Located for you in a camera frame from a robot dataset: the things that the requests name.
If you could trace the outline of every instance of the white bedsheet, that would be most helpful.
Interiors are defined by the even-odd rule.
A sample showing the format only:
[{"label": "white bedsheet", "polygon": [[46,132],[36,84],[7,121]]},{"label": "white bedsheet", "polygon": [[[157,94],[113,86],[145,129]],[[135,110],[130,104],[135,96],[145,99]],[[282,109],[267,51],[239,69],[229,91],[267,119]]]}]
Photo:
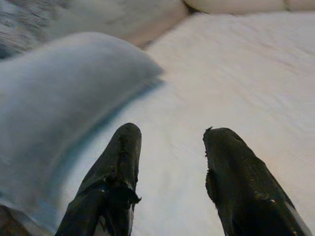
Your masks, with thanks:
[{"label": "white bedsheet", "polygon": [[229,127],[261,158],[315,234],[315,13],[196,14],[148,53],[165,83],[79,153],[60,217],[115,130],[142,131],[134,236],[222,236],[205,189],[205,129]]}]

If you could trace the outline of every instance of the bed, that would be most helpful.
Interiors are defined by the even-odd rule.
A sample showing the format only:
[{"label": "bed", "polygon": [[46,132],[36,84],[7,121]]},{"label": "bed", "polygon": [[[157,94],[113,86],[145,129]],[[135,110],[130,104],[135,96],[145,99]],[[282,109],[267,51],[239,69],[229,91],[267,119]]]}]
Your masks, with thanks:
[{"label": "bed", "polygon": [[35,217],[53,215],[42,223],[57,227],[115,130],[133,122],[142,132],[142,201],[132,235],[222,236],[205,189],[202,136],[213,126],[229,127],[244,139],[315,234],[314,22],[313,12],[186,18],[146,48],[164,69],[162,83],[70,153],[78,161],[61,170],[67,173],[61,194]]}]

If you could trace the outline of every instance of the wrinkled sheet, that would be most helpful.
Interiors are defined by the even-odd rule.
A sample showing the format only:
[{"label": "wrinkled sheet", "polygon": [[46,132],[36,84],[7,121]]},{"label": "wrinkled sheet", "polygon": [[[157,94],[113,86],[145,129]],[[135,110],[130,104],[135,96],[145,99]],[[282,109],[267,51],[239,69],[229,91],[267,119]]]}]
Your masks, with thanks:
[{"label": "wrinkled sheet", "polygon": [[148,53],[166,71],[159,88],[128,104],[74,154],[60,219],[115,130],[142,131],[134,236],[222,236],[205,189],[202,136],[237,132],[274,174],[315,234],[315,14],[196,14]]}]

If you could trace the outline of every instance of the gray fabric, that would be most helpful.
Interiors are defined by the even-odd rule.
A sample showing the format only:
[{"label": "gray fabric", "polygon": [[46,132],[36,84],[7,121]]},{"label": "gray fabric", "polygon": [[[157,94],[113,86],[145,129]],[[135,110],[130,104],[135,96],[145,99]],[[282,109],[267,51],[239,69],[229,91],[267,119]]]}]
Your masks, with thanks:
[{"label": "gray fabric", "polygon": [[142,30],[180,0],[0,0],[0,59],[71,33],[119,38]]},{"label": "gray fabric", "polygon": [[87,132],[162,72],[144,52],[81,33],[0,63],[0,204],[31,215]]}]

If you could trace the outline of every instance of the white blanket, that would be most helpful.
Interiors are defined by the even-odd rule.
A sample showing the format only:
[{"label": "white blanket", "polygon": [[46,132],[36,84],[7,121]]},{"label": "white blanket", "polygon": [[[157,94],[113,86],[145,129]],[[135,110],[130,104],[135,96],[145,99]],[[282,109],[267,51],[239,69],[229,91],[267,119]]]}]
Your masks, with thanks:
[{"label": "white blanket", "polygon": [[148,53],[165,83],[118,113],[78,153],[59,219],[84,175],[125,122],[143,136],[134,236],[222,236],[205,189],[202,136],[238,133],[315,234],[315,14],[196,14]]}]

